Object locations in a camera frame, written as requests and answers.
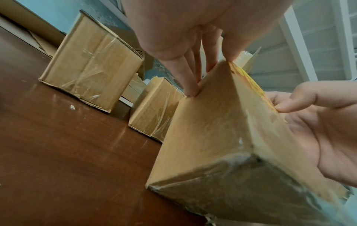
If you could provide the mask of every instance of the dark brown wooden surface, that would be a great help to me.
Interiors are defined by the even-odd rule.
[[[39,83],[49,62],[0,28],[0,225],[204,225],[145,190],[160,144],[128,127],[129,108]]]

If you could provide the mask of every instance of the yellow label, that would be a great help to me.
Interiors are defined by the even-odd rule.
[[[275,110],[273,103],[266,97],[265,92],[258,86],[258,84],[240,67],[232,62],[229,66],[234,74],[243,77],[243,79],[250,85],[250,87],[268,104],[271,109]]]

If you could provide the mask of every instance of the person's right hand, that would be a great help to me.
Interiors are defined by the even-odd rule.
[[[306,82],[266,95],[322,174],[357,187],[357,82]]]
[[[158,59],[196,96],[201,80],[200,46],[206,71],[218,62],[218,38],[225,36],[222,53],[227,61],[265,33],[292,0],[122,0],[130,26],[141,47]]]

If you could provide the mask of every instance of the blue wall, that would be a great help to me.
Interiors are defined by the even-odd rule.
[[[57,29],[68,33],[83,9],[106,25],[129,29],[99,0],[17,0]]]

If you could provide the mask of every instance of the palm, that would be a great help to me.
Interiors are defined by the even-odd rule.
[[[280,93],[274,105],[289,98]],[[311,105],[292,113],[281,113],[309,159],[328,178],[341,178],[357,173],[357,105],[325,108]]]

